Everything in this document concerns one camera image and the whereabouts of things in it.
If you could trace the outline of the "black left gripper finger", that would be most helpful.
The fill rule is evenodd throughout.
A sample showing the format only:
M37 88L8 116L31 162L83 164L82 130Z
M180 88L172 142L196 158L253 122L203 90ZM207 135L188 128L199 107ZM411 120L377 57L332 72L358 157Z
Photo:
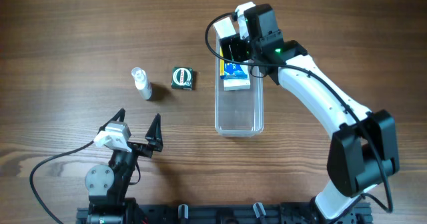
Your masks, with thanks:
M98 130L98 132L104 131L105 128L107 127L107 125L109 123L111 123L112 121L119 121L119 122L123 122L125 119L125 109L121 108L109 121L107 121L106 123L104 123Z
M163 150L163 138L161 134L161 115L157 113L147 130L145 135L147 144L157 152L162 152Z

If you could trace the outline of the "blue VapoDrops lozenge box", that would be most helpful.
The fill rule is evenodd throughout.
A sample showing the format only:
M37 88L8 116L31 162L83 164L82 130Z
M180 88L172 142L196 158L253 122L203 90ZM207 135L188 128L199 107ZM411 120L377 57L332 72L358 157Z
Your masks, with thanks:
M245 65L220 60L220 79L246 79L247 77L248 68Z

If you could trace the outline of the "white medicine box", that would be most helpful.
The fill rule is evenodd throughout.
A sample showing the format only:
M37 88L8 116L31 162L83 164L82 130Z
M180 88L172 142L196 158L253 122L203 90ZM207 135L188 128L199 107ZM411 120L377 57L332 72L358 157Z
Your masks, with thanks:
M250 79L224 79L225 91L237 91L250 88Z

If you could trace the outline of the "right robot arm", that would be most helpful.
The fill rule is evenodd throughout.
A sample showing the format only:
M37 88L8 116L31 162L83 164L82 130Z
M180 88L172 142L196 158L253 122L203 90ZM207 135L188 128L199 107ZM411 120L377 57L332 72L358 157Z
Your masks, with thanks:
M327 78L304 47L284 39L268 4L239 5L210 25L216 30L218 45L212 53L218 63L243 65L258 70L261 79L270 77L296 96L330 137L324 189L307 203L282 203L276 216L254 203L252 218L258 223L367 223L371 191L383 185L389 195L388 179L400 168L391 114L369 110Z

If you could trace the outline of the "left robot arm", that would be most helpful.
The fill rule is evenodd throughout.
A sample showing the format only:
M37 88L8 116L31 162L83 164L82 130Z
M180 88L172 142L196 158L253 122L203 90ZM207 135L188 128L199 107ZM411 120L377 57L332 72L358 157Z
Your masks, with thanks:
M93 143L113 151L106 165L92 167L85 177L89 192L88 210L80 209L77 223L149 223L147 215L139 208L136 199L127 198L131 177L139 171L138 158L150 158L153 152L161 152L161 115L155 115L145 139L147 143L129 140L131 132L124 122L125 109L120 109L108 122L99 128Z

